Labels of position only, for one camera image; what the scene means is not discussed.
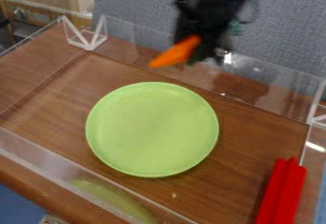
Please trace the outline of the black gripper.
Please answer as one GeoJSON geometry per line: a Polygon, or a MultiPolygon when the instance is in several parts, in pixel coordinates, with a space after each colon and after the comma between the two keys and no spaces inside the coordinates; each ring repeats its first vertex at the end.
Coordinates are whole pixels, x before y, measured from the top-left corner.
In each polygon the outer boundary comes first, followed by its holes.
{"type": "Polygon", "coordinates": [[[216,65],[224,63],[226,55],[232,51],[231,38],[224,35],[230,23],[238,17],[250,0],[175,0],[178,9],[174,43],[190,35],[202,38],[200,44],[191,51],[188,66],[211,58],[216,65]]]}

